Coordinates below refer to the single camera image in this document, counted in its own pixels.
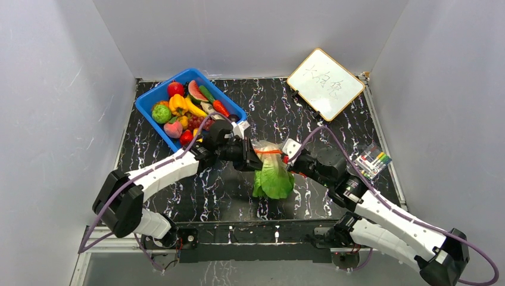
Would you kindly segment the green toy lettuce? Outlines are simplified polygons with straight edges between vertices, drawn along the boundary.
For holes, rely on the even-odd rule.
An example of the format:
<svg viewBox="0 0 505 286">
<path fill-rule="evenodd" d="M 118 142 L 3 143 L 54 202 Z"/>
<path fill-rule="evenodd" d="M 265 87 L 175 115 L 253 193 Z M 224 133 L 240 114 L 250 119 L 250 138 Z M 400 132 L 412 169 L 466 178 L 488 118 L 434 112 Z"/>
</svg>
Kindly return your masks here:
<svg viewBox="0 0 505 286">
<path fill-rule="evenodd" d="M 288 198 L 294 189 L 294 176 L 287 171 L 280 154 L 262 153 L 259 158 L 263 167 L 255 171 L 252 196 L 273 200 Z"/>
</svg>

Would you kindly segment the clear zip top bag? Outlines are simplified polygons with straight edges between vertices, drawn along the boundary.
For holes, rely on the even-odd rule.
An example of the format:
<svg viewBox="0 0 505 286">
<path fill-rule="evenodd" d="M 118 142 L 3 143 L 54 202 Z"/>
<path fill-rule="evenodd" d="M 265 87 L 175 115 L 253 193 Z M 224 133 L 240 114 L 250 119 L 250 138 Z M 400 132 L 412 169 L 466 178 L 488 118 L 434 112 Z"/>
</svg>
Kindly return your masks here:
<svg viewBox="0 0 505 286">
<path fill-rule="evenodd" d="M 253 141 L 252 145 L 263 168 L 256 171 L 258 183 L 262 188 L 292 188 L 294 177 L 287 171 L 282 161 L 282 152 L 278 144 L 269 141 Z"/>
</svg>

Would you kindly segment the dark toy plum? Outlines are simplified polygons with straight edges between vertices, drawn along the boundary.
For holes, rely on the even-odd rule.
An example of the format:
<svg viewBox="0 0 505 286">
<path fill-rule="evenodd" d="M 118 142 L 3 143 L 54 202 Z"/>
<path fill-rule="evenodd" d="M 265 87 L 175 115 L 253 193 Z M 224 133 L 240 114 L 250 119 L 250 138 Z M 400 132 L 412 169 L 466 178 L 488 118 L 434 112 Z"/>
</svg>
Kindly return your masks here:
<svg viewBox="0 0 505 286">
<path fill-rule="evenodd" d="M 235 122 L 235 123 L 238 123 L 240 121 L 240 117 L 238 115 L 235 115 L 235 114 L 228 115 L 228 119 L 231 122 Z"/>
</svg>

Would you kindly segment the green toy custard apple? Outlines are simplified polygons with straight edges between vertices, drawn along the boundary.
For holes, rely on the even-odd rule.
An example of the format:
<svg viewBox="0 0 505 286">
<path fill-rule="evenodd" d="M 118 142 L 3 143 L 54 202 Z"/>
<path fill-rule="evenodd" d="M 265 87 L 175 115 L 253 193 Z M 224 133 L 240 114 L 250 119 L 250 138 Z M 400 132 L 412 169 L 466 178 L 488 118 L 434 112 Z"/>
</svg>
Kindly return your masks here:
<svg viewBox="0 0 505 286">
<path fill-rule="evenodd" d="M 152 109 L 151 116 L 157 124 L 164 125 L 172 119 L 172 112 L 167 106 L 157 104 Z"/>
</svg>

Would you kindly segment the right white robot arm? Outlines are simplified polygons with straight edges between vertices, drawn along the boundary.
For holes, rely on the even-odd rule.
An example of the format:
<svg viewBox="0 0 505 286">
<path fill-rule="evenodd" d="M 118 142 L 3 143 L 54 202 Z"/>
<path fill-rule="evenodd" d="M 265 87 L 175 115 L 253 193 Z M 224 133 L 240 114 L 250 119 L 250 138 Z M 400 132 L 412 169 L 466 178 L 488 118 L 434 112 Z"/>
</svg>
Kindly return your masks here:
<svg viewBox="0 0 505 286">
<path fill-rule="evenodd" d="M 336 241 L 349 247 L 366 245 L 398 259 L 417 271 L 429 285 L 456 285 L 469 262 L 468 247 L 456 228 L 449 235 L 414 223 L 414 216 L 373 194 L 342 153 L 324 148 L 318 156 L 291 143 L 283 147 L 288 169 L 328 189 L 328 197 L 347 209 L 335 224 Z"/>
</svg>

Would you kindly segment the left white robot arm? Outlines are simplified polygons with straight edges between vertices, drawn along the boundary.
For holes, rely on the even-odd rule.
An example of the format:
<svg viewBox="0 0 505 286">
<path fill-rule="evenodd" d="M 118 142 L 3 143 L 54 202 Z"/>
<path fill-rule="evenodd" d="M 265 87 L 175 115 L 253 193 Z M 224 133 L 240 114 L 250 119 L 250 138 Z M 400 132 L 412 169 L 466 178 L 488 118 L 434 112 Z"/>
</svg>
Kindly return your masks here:
<svg viewBox="0 0 505 286">
<path fill-rule="evenodd" d="M 181 179 L 191 177 L 215 165 L 231 161 L 236 170 L 250 172 L 263 167 L 251 140 L 244 135 L 247 121 L 218 120 L 203 136 L 192 140 L 170 157 L 139 170 L 112 171 L 94 204 L 93 211 L 114 236 L 123 238 L 140 234 L 155 238 L 164 248 L 177 243 L 178 227 L 166 215 L 144 207 L 144 202 L 158 191 Z"/>
</svg>

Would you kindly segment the toy carrot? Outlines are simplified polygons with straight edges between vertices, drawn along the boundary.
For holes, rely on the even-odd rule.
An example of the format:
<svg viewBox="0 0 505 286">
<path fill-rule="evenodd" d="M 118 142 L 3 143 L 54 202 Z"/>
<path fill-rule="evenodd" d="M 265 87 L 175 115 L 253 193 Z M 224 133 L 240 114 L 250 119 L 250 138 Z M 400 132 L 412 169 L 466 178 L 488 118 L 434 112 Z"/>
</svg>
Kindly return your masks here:
<svg viewBox="0 0 505 286">
<path fill-rule="evenodd" d="M 226 118 L 229 117 L 230 113 L 228 112 L 228 110 L 226 109 L 226 107 L 223 105 L 223 103 L 219 100 L 214 100 L 213 101 L 213 108 L 220 114 L 222 114 L 223 116 L 225 116 Z"/>
</svg>

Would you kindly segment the pack of coloured markers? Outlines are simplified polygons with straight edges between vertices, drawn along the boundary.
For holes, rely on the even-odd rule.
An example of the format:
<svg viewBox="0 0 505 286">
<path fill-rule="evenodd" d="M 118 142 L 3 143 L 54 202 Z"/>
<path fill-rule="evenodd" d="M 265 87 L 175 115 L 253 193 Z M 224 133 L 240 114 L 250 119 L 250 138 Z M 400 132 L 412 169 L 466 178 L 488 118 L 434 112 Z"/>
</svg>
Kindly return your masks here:
<svg viewBox="0 0 505 286">
<path fill-rule="evenodd" d="M 365 178 L 372 180 L 392 162 L 392 158 L 379 145 L 372 143 L 354 162 L 361 174 Z"/>
</svg>

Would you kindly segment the toy purple grapes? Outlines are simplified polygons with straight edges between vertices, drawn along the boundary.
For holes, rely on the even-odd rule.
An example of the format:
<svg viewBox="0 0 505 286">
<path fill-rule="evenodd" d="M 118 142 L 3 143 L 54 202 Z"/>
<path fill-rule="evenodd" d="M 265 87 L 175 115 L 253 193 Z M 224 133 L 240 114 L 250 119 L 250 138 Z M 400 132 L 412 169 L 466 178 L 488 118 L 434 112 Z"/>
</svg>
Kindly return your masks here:
<svg viewBox="0 0 505 286">
<path fill-rule="evenodd" d="M 188 119 L 188 130 L 193 131 L 194 129 L 199 129 L 201 123 L 204 121 L 205 117 L 191 116 Z M 202 127 L 202 130 L 208 131 L 209 128 L 214 124 L 213 119 L 208 119 Z"/>
</svg>

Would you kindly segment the white dry-erase board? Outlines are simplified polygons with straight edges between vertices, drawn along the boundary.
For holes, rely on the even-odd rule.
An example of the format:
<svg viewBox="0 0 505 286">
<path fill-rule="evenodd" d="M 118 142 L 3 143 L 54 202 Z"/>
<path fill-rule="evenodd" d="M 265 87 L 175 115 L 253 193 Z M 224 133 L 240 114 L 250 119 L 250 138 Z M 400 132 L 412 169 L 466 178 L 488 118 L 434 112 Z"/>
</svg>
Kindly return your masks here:
<svg viewBox="0 0 505 286">
<path fill-rule="evenodd" d="M 286 82 L 327 122 L 365 89 L 362 81 L 320 48 L 314 49 Z"/>
</svg>

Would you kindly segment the toy watermelon slice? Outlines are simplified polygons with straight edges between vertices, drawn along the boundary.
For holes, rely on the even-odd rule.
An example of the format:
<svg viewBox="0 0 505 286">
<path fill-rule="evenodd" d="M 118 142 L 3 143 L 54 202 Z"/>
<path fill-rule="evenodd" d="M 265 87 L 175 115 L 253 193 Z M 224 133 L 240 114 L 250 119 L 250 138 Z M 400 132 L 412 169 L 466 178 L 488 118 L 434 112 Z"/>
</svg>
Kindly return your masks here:
<svg viewBox="0 0 505 286">
<path fill-rule="evenodd" d="M 200 104 L 202 102 L 209 103 L 208 98 L 200 91 L 200 88 L 195 80 L 188 83 L 188 94 L 191 100 L 196 104 Z"/>
</svg>

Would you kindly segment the toy peach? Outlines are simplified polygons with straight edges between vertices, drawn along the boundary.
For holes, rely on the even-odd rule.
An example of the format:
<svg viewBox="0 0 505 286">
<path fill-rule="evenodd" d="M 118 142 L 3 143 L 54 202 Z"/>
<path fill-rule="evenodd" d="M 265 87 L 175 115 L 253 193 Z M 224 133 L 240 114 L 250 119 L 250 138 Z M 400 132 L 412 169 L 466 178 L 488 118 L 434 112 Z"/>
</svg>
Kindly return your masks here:
<svg viewBox="0 0 505 286">
<path fill-rule="evenodd" d="M 183 132 L 183 126 L 180 121 L 177 121 L 177 119 L 167 122 L 163 126 L 163 129 L 164 129 L 165 134 L 169 138 L 173 138 L 173 139 L 179 139 L 182 135 L 182 132 Z"/>
</svg>

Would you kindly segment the green toy cucumber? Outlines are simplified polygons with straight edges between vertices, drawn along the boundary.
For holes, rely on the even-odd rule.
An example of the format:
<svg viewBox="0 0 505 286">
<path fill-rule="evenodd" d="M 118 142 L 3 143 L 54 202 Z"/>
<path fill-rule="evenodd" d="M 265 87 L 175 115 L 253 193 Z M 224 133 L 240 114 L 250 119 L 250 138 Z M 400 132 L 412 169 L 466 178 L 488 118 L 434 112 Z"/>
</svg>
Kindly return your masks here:
<svg viewBox="0 0 505 286">
<path fill-rule="evenodd" d="M 206 99 L 208 100 L 208 102 L 210 104 L 213 104 L 213 102 L 215 101 L 215 98 L 213 97 L 213 95 L 211 94 L 211 92 L 205 86 L 203 86 L 203 85 L 199 86 L 199 90 L 203 94 L 203 96 L 206 97 Z"/>
</svg>

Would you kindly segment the red toy pomegranate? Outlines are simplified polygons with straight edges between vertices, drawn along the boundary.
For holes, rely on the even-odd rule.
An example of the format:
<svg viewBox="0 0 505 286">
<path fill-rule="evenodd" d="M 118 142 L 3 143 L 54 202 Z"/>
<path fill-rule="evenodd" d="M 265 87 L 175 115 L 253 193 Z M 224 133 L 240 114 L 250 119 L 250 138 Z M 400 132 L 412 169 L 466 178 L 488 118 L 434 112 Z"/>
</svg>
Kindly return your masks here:
<svg viewBox="0 0 505 286">
<path fill-rule="evenodd" d="M 175 95 L 184 96 L 185 87 L 180 82 L 172 80 L 167 86 L 167 94 L 168 94 L 169 98 L 172 98 Z"/>
</svg>

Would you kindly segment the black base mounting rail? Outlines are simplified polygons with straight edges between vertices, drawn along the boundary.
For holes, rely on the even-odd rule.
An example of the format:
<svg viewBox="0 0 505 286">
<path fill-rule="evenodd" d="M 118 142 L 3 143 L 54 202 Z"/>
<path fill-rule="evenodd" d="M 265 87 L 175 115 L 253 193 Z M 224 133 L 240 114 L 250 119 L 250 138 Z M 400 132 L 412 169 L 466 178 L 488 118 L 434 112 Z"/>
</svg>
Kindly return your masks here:
<svg viewBox="0 0 505 286">
<path fill-rule="evenodd" d="M 142 218 L 114 222 L 107 228 L 107 234 L 91 241 L 94 229 L 91 226 L 85 233 L 79 253 L 110 236 L 133 237 L 148 257 L 172 249 L 181 263 L 213 260 L 332 263 L 335 253 L 357 253 L 362 249 L 388 252 L 385 243 L 366 235 L 366 231 L 372 231 L 382 238 L 385 231 L 351 213 L 340 219 L 174 222 L 161 213 L 146 212 Z"/>
</svg>

